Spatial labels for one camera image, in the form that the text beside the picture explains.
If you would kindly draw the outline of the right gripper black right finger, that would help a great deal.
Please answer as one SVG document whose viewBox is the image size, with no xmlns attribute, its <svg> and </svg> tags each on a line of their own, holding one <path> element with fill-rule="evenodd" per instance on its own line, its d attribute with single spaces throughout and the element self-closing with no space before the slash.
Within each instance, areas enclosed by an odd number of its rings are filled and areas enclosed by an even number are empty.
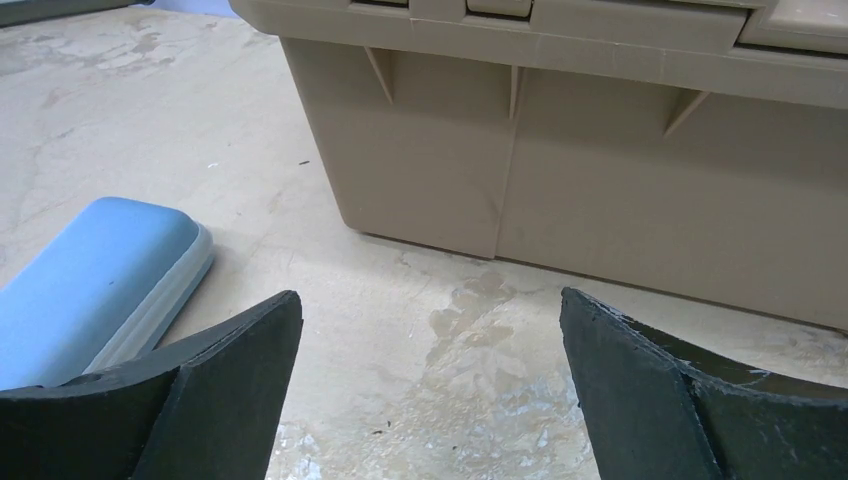
<svg viewBox="0 0 848 480">
<path fill-rule="evenodd" d="M 567 287 L 560 327 L 604 479 L 843 479 L 847 392 L 740 363 Z"/>
</svg>

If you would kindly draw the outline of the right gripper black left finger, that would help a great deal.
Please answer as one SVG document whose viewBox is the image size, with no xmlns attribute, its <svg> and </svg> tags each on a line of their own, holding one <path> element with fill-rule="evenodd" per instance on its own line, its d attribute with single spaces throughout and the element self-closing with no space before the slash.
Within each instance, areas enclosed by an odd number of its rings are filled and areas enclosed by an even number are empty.
<svg viewBox="0 0 848 480">
<path fill-rule="evenodd" d="M 261 479 L 303 328 L 286 290 L 57 387 L 1 394 L 5 479 Z"/>
</svg>

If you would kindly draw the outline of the light blue umbrella case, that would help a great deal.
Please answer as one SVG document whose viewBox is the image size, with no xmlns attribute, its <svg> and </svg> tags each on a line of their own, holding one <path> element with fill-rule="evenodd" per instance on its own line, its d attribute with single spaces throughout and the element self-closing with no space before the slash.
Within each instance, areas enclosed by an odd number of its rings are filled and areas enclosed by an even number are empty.
<svg viewBox="0 0 848 480">
<path fill-rule="evenodd" d="M 55 387 L 154 349 L 209 271 L 187 214 L 119 197 L 80 212 L 1 291 L 1 387 Z"/>
</svg>

